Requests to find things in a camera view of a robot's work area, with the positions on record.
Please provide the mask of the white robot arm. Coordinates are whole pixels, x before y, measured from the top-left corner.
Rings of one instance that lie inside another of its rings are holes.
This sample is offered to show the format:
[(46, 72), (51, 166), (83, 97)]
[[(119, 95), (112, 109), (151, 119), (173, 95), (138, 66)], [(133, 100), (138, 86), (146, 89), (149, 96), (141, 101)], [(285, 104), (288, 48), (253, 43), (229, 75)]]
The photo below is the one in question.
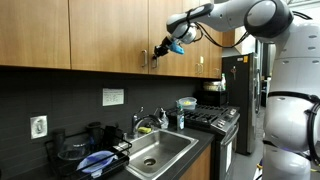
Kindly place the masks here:
[(180, 14), (171, 15), (166, 22), (169, 33), (154, 48), (153, 59), (164, 56), (169, 50), (183, 54), (178, 43), (195, 41), (197, 23), (226, 32), (241, 26), (258, 39), (273, 39), (283, 33), (293, 22), (293, 13), (283, 0), (227, 0), (207, 3)]

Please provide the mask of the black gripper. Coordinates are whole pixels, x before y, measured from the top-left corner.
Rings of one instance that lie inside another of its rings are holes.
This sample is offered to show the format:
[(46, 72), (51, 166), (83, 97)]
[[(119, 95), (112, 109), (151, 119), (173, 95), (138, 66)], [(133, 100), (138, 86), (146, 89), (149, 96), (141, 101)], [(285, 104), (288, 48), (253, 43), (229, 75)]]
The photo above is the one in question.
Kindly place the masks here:
[(154, 47), (153, 59), (158, 59), (161, 56), (164, 56), (168, 53), (170, 46), (172, 44), (172, 39), (169, 36), (166, 36), (160, 45)]

